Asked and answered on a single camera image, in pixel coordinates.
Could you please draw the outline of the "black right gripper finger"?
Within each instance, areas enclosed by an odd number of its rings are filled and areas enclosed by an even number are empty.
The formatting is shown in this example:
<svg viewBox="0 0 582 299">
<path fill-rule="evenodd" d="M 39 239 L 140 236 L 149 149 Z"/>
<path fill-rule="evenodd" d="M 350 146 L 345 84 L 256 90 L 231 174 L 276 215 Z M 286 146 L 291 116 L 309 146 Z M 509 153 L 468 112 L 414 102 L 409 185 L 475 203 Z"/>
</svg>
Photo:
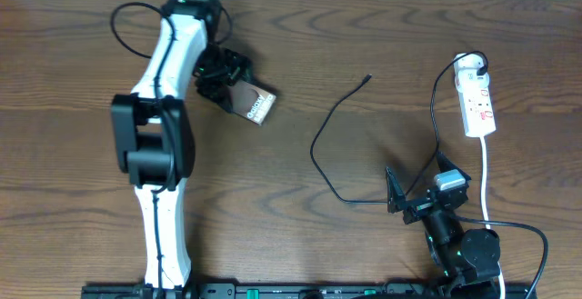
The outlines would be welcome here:
<svg viewBox="0 0 582 299">
<path fill-rule="evenodd" d="M 406 195 L 389 167 L 386 167 L 386 182 L 387 211 L 390 214 L 395 214 L 403 210 L 404 204 L 406 203 Z"/>
<path fill-rule="evenodd" d="M 467 173 L 465 173 L 460 167 L 458 167 L 456 164 L 450 161 L 443 152 L 438 151 L 436 153 L 436 161 L 441 173 L 457 170 L 466 179 L 467 182 L 471 180 L 471 177 Z"/>
</svg>

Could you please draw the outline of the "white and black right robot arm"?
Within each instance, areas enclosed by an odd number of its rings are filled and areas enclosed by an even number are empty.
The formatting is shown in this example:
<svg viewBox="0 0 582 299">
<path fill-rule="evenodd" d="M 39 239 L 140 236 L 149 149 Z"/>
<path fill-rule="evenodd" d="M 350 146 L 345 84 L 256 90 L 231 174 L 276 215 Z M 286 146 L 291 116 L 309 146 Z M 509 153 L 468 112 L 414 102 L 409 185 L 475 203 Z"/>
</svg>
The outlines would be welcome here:
<svg viewBox="0 0 582 299">
<path fill-rule="evenodd" d="M 401 212 L 405 224 L 421 222 L 435 263 L 445 275 L 427 288 L 448 298 L 498 298 L 500 244 L 486 228 L 464 230 L 455 210 L 467 200 L 471 177 L 442 153 L 436 154 L 440 173 L 425 194 L 407 199 L 395 174 L 387 169 L 387 211 Z"/>
</svg>

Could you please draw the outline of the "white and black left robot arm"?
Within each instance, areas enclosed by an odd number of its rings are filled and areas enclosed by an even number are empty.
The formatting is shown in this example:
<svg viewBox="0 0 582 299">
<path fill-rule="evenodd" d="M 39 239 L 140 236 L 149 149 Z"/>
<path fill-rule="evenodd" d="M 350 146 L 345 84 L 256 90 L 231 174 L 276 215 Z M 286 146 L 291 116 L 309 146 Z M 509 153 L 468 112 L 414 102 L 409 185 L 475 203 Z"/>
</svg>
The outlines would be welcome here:
<svg viewBox="0 0 582 299">
<path fill-rule="evenodd" d="M 185 290 L 191 273 L 186 249 L 184 196 L 196 145 L 186 110 L 190 85 L 228 113 L 233 90 L 255 85 L 250 59 L 222 46 L 219 0 L 167 0 L 152 11 L 159 37 L 140 81 L 115 95 L 111 116 L 117 162 L 140 204 L 146 243 L 145 287 L 157 298 Z"/>
</svg>

